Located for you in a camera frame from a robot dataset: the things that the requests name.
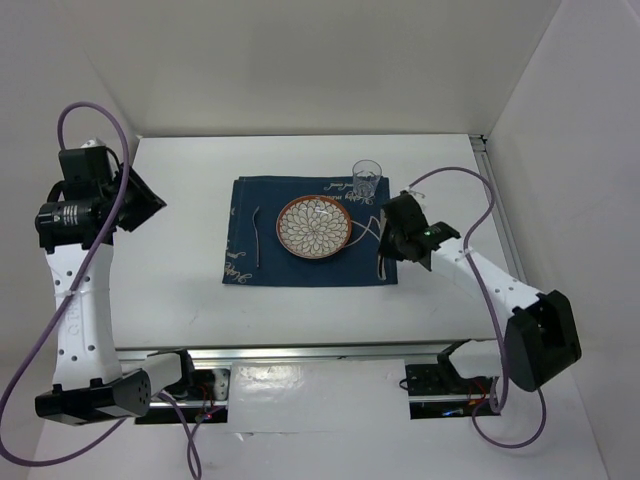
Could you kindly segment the silver fork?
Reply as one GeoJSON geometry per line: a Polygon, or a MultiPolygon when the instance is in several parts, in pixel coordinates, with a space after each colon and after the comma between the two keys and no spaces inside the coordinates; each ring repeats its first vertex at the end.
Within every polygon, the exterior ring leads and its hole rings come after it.
{"type": "Polygon", "coordinates": [[[258,228],[258,217],[260,212],[260,206],[257,206],[252,214],[252,226],[254,230],[254,239],[255,239],[255,263],[256,269],[260,268],[260,233],[258,228]]]}

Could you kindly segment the blue fish placemat cloth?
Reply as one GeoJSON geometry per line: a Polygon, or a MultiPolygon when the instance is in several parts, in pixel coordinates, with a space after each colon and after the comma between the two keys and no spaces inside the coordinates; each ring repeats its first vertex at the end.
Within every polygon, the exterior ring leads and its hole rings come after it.
{"type": "Polygon", "coordinates": [[[224,273],[226,285],[267,287],[365,287],[398,283],[397,264],[385,260],[385,281],[377,276],[378,219],[390,199],[387,177],[379,180],[375,196],[360,199],[352,178],[252,176],[234,181],[224,273]],[[292,200],[309,195],[326,196],[343,205],[353,221],[347,246],[335,255],[307,260],[290,254],[280,244],[276,220],[292,200]],[[255,263],[252,214],[260,206],[260,268],[255,263]]]}

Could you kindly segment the silver table knife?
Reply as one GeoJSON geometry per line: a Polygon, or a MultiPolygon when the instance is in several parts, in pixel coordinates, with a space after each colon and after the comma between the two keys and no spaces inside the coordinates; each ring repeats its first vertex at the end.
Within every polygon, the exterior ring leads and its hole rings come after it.
{"type": "Polygon", "coordinates": [[[379,250],[377,251],[377,276],[380,281],[385,281],[387,278],[385,259],[380,250],[382,246],[382,240],[384,239],[384,231],[386,227],[386,218],[383,210],[380,211],[378,226],[379,226],[379,246],[378,246],[379,250]]]}

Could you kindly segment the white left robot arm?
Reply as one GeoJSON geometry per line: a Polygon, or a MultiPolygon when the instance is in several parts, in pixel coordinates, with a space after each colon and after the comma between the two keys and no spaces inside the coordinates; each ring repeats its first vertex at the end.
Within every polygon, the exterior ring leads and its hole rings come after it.
{"type": "Polygon", "coordinates": [[[197,374],[184,349],[149,354],[130,371],[116,352],[110,272],[117,230],[131,232],[165,207],[115,152],[90,141],[58,154],[63,178],[35,218],[39,245],[54,282],[56,366],[50,391],[35,399],[36,414],[68,425],[142,417],[161,391],[176,399],[196,390],[197,374]]]}

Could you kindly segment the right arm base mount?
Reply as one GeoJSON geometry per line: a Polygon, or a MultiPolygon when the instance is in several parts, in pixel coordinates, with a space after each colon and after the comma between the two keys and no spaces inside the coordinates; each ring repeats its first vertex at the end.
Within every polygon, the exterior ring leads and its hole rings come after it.
{"type": "Polygon", "coordinates": [[[491,379],[461,379],[439,364],[409,364],[398,386],[408,395],[412,420],[495,416],[486,404],[491,379]]]}

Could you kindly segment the floral ceramic plate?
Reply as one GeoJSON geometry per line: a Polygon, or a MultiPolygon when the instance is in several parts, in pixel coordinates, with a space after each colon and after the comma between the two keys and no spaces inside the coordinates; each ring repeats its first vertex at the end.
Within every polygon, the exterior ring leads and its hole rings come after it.
{"type": "Polygon", "coordinates": [[[337,200],[309,195],[289,202],[276,220],[280,244],[290,254],[307,260],[331,257],[352,234],[351,218],[337,200]]]}

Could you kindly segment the clear plastic cup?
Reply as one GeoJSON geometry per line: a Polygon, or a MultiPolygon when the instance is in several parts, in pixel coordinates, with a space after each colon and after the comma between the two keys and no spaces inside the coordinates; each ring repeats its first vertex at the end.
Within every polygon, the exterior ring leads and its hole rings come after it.
{"type": "Polygon", "coordinates": [[[352,167],[353,192],[364,199],[373,198],[382,176],[381,166],[374,160],[358,160],[352,167]]]}

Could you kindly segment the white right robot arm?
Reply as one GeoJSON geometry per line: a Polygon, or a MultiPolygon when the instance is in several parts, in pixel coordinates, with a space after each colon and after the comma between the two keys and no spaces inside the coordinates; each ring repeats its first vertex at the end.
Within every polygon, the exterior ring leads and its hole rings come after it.
{"type": "Polygon", "coordinates": [[[467,340],[439,356],[436,379],[448,392],[477,377],[503,377],[533,392],[582,357],[572,306],[563,293],[543,293],[517,280],[465,245],[448,224],[429,224],[406,192],[382,206],[378,257],[421,265],[482,300],[497,318],[494,340],[467,340]]]}

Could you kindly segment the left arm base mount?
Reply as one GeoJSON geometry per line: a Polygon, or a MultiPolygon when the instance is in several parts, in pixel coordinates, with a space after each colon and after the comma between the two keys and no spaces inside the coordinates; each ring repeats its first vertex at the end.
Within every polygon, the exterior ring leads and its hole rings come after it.
{"type": "MultiPolygon", "coordinates": [[[[193,383],[182,389],[171,387],[168,393],[178,404],[187,424],[223,424],[228,421],[228,399],[231,369],[229,367],[204,369],[193,372],[193,383]]],[[[135,419],[136,425],[179,424],[174,408],[166,401],[152,403],[149,412],[135,419]]]]}

